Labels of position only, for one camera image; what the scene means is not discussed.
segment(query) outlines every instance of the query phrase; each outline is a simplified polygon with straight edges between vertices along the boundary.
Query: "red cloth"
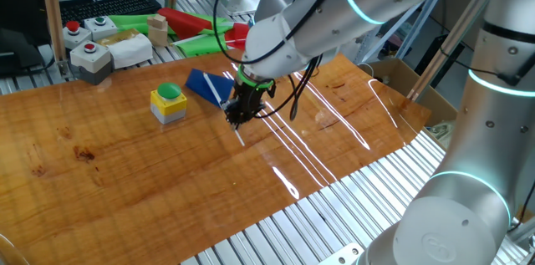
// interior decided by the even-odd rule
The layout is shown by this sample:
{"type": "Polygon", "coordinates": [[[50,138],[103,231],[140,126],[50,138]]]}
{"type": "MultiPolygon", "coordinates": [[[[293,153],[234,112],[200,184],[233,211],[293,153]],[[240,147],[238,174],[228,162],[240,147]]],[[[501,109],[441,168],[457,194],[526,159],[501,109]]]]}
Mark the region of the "red cloth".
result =
{"type": "Polygon", "coordinates": [[[211,30],[211,22],[171,8],[162,8],[158,14],[166,17],[169,27],[179,39],[192,38],[203,29],[211,30]]]}
{"type": "Polygon", "coordinates": [[[245,51],[245,39],[249,33],[249,26],[245,23],[234,23],[233,28],[225,32],[227,47],[233,47],[245,51]]]}

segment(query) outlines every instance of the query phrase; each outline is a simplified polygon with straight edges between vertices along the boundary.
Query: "red button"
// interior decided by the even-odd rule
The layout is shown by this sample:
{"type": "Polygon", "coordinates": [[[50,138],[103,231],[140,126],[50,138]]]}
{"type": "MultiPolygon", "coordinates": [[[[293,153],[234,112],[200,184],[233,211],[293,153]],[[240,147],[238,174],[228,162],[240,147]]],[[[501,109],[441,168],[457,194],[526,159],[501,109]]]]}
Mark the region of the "red button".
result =
{"type": "Polygon", "coordinates": [[[65,24],[65,27],[67,27],[70,32],[76,32],[80,28],[80,24],[75,21],[70,21],[65,24]]]}

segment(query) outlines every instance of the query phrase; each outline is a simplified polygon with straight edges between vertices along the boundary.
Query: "emergency stop button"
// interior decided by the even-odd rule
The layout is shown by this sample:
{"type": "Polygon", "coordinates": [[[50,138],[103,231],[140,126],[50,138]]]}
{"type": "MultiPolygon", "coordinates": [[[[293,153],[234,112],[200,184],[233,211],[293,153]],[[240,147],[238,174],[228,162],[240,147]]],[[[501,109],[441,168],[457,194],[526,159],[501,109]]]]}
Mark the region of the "emergency stop button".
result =
{"type": "Polygon", "coordinates": [[[78,34],[80,31],[80,24],[76,21],[70,21],[70,22],[67,22],[65,24],[65,27],[67,27],[68,31],[69,31],[69,34],[71,35],[76,35],[78,34]]]}
{"type": "Polygon", "coordinates": [[[87,43],[84,46],[84,51],[86,53],[94,53],[94,51],[96,51],[96,50],[97,50],[97,47],[92,43],[87,43]]]}

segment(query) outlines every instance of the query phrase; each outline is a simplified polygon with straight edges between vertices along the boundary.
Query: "yellow box with green button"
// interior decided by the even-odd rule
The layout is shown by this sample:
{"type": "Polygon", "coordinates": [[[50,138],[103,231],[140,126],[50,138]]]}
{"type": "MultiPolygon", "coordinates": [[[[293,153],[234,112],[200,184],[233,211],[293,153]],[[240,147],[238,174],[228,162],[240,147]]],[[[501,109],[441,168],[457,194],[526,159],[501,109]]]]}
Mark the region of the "yellow box with green button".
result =
{"type": "Polygon", "coordinates": [[[177,84],[160,84],[158,90],[150,92],[150,110],[162,124],[183,118],[186,104],[187,98],[177,84]]]}

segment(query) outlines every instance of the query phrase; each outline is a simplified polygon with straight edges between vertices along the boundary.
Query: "black monitor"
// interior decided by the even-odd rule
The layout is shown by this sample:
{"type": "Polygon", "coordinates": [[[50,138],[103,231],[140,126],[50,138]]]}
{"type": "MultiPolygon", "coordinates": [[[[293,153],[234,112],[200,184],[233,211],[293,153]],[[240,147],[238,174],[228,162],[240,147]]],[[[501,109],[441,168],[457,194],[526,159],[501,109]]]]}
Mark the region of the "black monitor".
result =
{"type": "Polygon", "coordinates": [[[35,57],[28,62],[28,56],[39,56],[37,46],[49,43],[44,0],[0,0],[0,54],[15,53],[0,59],[0,72],[41,64],[35,57]]]}

